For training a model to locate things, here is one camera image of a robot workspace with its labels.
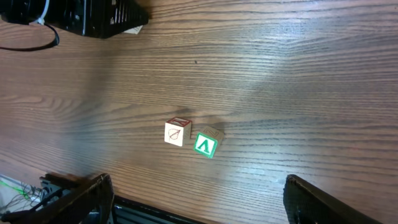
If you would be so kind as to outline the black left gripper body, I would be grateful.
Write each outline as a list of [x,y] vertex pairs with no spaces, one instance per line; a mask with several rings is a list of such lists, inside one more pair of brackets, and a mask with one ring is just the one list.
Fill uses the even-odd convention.
[[5,22],[50,25],[86,37],[112,37],[111,1],[106,0],[1,0]]

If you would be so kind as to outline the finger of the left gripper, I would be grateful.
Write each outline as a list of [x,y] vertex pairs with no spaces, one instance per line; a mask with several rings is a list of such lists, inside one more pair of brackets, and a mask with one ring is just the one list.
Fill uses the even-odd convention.
[[105,37],[146,25],[149,13],[134,0],[106,1]]

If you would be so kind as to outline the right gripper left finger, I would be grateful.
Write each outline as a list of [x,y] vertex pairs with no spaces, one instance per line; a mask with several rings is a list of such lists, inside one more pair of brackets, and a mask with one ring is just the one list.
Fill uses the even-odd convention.
[[114,223],[114,191],[109,174],[76,179],[46,174],[42,198],[27,210],[6,213],[2,223]]

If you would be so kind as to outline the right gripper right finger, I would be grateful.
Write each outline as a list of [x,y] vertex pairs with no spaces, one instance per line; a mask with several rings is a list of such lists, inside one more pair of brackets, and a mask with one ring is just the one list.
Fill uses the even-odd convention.
[[380,224],[293,174],[286,177],[283,203],[292,224]]

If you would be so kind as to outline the white ladybug block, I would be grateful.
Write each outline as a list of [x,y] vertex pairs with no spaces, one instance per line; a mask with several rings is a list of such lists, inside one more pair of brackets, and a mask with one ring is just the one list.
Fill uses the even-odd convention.
[[125,30],[124,33],[137,35],[138,33],[140,33],[142,28],[143,26],[137,26],[132,29]]

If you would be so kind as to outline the white leaf block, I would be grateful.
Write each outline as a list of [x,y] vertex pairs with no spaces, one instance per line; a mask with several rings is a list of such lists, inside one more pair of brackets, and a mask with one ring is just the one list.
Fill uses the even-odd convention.
[[192,121],[174,117],[165,122],[164,141],[182,147],[190,140]]

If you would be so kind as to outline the green letter A block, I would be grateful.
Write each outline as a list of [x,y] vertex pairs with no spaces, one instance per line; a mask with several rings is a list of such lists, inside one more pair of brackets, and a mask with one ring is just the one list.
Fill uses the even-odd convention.
[[193,150],[211,159],[224,139],[224,132],[219,129],[205,126],[198,134]]

